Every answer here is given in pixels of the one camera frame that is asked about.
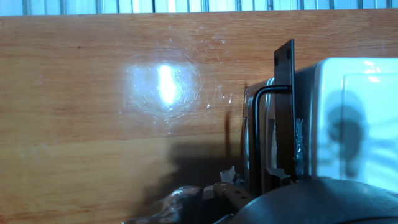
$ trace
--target wooden panel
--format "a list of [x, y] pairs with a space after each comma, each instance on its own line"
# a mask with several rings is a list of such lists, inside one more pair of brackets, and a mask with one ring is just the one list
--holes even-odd
[[0, 223], [119, 223], [212, 184], [275, 49], [294, 38], [296, 68], [398, 57], [397, 26], [393, 9], [2, 17]]

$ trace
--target black metal bracket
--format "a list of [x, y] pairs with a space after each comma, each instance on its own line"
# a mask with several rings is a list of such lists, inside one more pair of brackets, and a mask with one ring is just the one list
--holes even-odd
[[290, 94], [275, 95], [277, 167], [295, 179], [294, 40], [274, 52], [275, 85], [290, 85]]

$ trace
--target plastic wrap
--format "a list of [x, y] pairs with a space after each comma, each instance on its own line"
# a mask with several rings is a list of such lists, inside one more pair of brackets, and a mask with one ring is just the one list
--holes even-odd
[[124, 224], [196, 223], [202, 195], [200, 187], [181, 187]]

